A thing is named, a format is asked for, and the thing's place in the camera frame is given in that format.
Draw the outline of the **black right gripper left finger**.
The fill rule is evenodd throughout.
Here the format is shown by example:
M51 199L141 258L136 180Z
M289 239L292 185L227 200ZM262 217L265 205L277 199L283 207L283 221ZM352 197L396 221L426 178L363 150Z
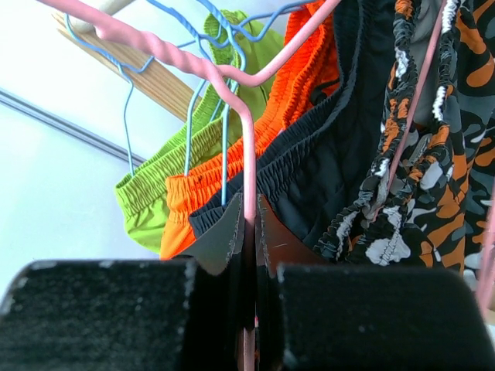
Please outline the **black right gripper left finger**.
M235 370L243 206L177 258L38 260L1 303L3 370Z

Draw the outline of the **black shorts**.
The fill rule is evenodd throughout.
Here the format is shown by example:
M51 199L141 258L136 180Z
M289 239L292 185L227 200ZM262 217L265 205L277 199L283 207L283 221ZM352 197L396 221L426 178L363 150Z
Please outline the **black shorts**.
M340 86L257 161L257 190L312 247L357 197L376 154L394 64L394 3L342 1L333 13Z

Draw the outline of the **pink hanger of teal shorts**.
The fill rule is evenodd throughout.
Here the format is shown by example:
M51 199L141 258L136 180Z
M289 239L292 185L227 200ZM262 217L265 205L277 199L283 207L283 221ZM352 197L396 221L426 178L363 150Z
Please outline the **pink hanger of teal shorts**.
M480 275L476 289L476 300L483 319L490 320L490 302L494 285L494 205L487 215L486 228L483 233Z

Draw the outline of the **orange grey camouflage shorts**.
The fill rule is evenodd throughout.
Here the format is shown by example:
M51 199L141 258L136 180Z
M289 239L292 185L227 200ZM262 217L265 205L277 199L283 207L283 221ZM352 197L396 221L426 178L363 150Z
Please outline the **orange grey camouflage shorts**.
M494 3L399 1L393 33L377 155L314 251L460 273L493 183Z

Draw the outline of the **pink hanger of camouflage shorts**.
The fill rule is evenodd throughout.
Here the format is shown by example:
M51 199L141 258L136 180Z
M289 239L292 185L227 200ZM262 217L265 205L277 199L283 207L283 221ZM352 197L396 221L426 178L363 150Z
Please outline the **pink hanger of camouflage shorts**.
M172 43L160 39L157 35L151 32L144 32L135 29L127 23L113 18L111 15L104 13L94 7L91 7L81 1L38 1L50 7L53 7L60 12L72 15L79 20L90 23L97 30L97 36L109 42L120 43L130 46L137 50L141 50L157 60L165 64L174 66L179 70L196 75L199 78L205 79L215 87L219 96L230 105L240 116L243 130L243 155L244 155L244 186L246 186L245 196L243 198L244 206L244 222L245 226L243 243L245 249L243 258L247 259L246 269L248 279L254 273L253 261L255 254L254 249L254 221L256 212L256 160L254 153L254 125L250 110L247 105L234 93L224 82L224 77L230 77L239 83L257 86L265 82L275 71L280 68L306 40L316 30L317 26L330 14L332 10L339 4L340 1L326 1L315 15L299 30L290 43L284 48L272 61L266 66L257 77L249 77L243 71L227 72L227 67L214 65L209 60L199 58L193 54L182 51ZM440 33L443 27L444 9L449 7L451 1L442 1L439 8L435 25L432 29L432 34L428 42L428 48L425 54L425 59L419 74L418 85L415 88L415 93L411 101L410 111L408 113L407 125L401 141L395 149L394 159L390 165L390 177L388 187L391 186L393 176L398 167L401 153L404 150L406 138L411 127L412 119L415 114L415 109L418 105L420 94L424 86L428 70L432 63L433 53L436 44L439 40ZM256 370L256 361L254 355L255 349L255 333L254 329L249 329L248 325L240 333L239 343L239 366L238 370Z

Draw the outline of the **lime green shorts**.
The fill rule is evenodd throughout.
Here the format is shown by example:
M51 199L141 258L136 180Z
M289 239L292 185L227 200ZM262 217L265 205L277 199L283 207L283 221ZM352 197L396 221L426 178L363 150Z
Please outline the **lime green shorts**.
M233 25L244 21L248 15L240 10L221 11ZM217 36L220 23L209 14L203 24L203 31ZM258 42L251 42L243 35L236 35L238 45L246 57L246 72L255 74L264 67L284 46L284 36L268 29ZM232 64L240 69L241 58L232 46L217 48L210 43L215 64ZM265 111L274 77L259 87L238 87L238 95L250 108L253 120L259 119ZM215 120L214 109L220 102L215 89L209 85L200 103L193 112L192 149L190 168L206 162L221 153L222 120L220 104ZM167 206L166 178L183 174L186 156L186 124L175 133L150 159L128 173L116 186L118 205L125 218L125 230L136 243L158 254L162 231L169 218ZM242 128L238 115L230 110L228 125L229 147L241 136Z

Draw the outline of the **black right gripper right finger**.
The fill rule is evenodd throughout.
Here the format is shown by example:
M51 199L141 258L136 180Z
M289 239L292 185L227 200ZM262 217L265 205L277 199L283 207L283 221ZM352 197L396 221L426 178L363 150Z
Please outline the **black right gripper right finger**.
M256 217L261 370L492 370L471 290L442 268L327 264Z

